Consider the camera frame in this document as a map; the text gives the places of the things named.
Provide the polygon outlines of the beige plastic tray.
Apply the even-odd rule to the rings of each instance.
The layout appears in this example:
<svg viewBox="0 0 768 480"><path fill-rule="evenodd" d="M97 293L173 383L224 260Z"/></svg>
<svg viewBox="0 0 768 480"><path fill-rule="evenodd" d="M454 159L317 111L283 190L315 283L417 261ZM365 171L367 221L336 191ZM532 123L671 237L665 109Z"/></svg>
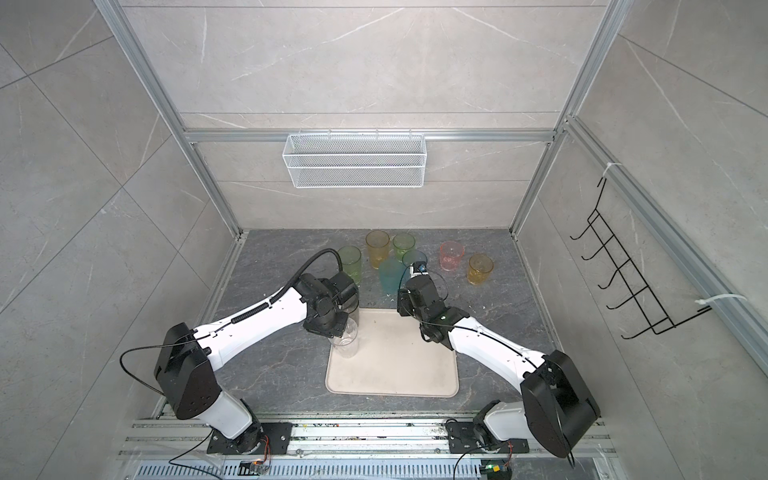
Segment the beige plastic tray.
<svg viewBox="0 0 768 480"><path fill-rule="evenodd" d="M334 394L451 398L459 391L456 355L424 341L417 320L362 308L355 340L331 350L325 386Z"/></svg>

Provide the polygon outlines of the teal textured cup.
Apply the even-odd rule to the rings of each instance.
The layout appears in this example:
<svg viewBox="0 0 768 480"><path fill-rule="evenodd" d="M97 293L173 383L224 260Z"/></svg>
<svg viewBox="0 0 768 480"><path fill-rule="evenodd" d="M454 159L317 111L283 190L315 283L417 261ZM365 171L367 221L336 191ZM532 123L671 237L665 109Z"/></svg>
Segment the teal textured cup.
<svg viewBox="0 0 768 480"><path fill-rule="evenodd" d="M380 285L386 295L396 295L400 288L405 266L397 258L383 260L378 268Z"/></svg>

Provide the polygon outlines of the blue tumbler glass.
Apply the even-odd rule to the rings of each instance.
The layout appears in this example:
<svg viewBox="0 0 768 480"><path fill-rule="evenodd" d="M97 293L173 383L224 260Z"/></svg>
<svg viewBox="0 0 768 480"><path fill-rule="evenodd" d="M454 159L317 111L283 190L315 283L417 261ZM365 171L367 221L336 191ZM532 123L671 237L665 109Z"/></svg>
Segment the blue tumbler glass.
<svg viewBox="0 0 768 480"><path fill-rule="evenodd" d="M412 249L408 250L402 257L402 263L406 268L410 268L414 263L428 263L428 258L425 253L420 250Z"/></svg>

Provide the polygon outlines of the aluminium mounting rail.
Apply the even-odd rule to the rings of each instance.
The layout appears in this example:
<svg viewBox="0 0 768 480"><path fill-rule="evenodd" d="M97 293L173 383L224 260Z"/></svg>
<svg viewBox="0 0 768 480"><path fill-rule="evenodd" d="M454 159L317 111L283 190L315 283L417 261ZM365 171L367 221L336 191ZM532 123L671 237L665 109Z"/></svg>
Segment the aluminium mounting rail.
<svg viewBox="0 0 768 480"><path fill-rule="evenodd" d="M262 420L262 435L269 439L270 452L278 457L330 457L343 455L439 456L462 454L480 445L468 417L429 418L404 416L332 418L268 416ZM205 453L235 455L237 451L221 435L198 420L161 417L136 420L118 435L120 456L172 456L204 439Z"/></svg>

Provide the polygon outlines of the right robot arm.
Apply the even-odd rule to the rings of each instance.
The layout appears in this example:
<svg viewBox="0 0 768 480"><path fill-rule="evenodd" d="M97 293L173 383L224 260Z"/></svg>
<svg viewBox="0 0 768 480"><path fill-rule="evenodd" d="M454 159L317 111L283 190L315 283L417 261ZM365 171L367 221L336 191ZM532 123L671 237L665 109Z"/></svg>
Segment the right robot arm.
<svg viewBox="0 0 768 480"><path fill-rule="evenodd" d="M568 355L523 347L466 311L447 306L429 274L408 275L398 290L397 311L419 321L424 341L474 359L520 394L519 404L492 401L474 417L472 431L479 449L498 448L529 433L553 456L568 458L601 416Z"/></svg>

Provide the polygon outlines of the short yellow glass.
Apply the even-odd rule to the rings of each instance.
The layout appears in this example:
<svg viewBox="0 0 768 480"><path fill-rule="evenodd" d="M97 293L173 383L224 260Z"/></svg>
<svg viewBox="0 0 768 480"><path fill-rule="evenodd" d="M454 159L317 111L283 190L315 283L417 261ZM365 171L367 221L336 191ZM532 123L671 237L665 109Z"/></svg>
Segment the short yellow glass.
<svg viewBox="0 0 768 480"><path fill-rule="evenodd" d="M477 253L468 262L467 280L472 285L483 284L494 270L493 260L485 253Z"/></svg>

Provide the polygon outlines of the tall green tumbler glass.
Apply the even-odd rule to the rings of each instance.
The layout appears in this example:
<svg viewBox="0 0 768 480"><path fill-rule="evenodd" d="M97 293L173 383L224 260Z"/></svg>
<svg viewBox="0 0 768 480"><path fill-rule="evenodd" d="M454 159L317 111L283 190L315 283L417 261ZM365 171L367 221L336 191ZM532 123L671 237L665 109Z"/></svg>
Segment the tall green tumbler glass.
<svg viewBox="0 0 768 480"><path fill-rule="evenodd" d="M355 246L344 246L338 250L343 271L359 286L362 282L362 252Z"/></svg>

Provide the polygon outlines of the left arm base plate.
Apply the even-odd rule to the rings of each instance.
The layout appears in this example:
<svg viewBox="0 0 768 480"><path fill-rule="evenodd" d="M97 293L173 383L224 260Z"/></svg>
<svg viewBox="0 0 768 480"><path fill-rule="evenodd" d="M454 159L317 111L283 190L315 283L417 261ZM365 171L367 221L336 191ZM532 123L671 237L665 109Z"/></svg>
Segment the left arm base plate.
<svg viewBox="0 0 768 480"><path fill-rule="evenodd" d="M222 455L284 455L290 443L293 424L290 422L261 423L249 427L234 440L227 439L218 430L212 431L207 446L208 454Z"/></svg>

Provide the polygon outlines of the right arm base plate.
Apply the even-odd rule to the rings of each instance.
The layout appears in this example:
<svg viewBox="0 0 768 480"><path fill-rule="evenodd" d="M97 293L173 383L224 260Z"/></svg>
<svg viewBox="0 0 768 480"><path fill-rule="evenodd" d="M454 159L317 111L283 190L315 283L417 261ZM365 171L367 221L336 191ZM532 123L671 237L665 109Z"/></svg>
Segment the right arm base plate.
<svg viewBox="0 0 768 480"><path fill-rule="evenodd" d="M459 453L527 454L530 452L526 439L512 438L501 441L490 431L473 422L461 422L453 418L445 421L449 451Z"/></svg>

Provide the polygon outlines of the small green glass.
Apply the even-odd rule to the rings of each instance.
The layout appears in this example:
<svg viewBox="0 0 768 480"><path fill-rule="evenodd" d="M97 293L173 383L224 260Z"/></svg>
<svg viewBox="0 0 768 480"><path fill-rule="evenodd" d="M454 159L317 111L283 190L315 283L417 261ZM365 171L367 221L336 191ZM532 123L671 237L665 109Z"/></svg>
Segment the small green glass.
<svg viewBox="0 0 768 480"><path fill-rule="evenodd" d="M392 239L395 257L401 261L406 253L415 248L415 244L416 240L412 234L407 232L396 234Z"/></svg>

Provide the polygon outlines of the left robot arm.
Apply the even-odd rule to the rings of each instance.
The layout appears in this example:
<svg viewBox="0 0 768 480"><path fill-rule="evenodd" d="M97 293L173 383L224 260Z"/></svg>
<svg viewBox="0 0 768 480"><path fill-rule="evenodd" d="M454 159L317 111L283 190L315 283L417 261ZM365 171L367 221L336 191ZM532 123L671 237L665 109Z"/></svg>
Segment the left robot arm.
<svg viewBox="0 0 768 480"><path fill-rule="evenodd" d="M238 453L254 451L263 438L245 401L222 389L216 372L228 361L277 331L301 324L324 338L339 338L358 305L354 280L303 273L271 297L194 329L182 322L166 333L154 376L179 420L197 419Z"/></svg>

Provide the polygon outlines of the tall amber tumbler glass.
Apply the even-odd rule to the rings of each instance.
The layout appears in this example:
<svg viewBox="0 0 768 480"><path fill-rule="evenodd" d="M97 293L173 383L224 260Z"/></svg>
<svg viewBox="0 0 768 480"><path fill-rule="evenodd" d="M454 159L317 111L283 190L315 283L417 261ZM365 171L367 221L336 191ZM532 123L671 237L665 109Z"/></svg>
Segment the tall amber tumbler glass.
<svg viewBox="0 0 768 480"><path fill-rule="evenodd" d="M382 230L372 230L365 237L369 262L373 269L378 270L381 263L389 257L390 236Z"/></svg>

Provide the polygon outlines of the clear tumbler glass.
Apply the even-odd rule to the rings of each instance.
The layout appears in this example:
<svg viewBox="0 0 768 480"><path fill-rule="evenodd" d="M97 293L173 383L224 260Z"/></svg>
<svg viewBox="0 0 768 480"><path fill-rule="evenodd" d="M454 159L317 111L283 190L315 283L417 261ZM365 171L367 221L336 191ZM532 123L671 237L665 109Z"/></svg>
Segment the clear tumbler glass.
<svg viewBox="0 0 768 480"><path fill-rule="evenodd" d="M359 350L358 322L349 318L340 336L329 339L332 350L342 358L352 358Z"/></svg>

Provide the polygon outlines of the pink glass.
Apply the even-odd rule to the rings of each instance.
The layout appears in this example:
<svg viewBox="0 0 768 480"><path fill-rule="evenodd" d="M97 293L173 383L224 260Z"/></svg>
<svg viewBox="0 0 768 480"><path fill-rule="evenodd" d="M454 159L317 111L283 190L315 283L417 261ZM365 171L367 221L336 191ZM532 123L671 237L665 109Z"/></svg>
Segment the pink glass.
<svg viewBox="0 0 768 480"><path fill-rule="evenodd" d="M464 246L457 241L446 241L439 249L439 264L445 271L455 271L459 268L465 255Z"/></svg>

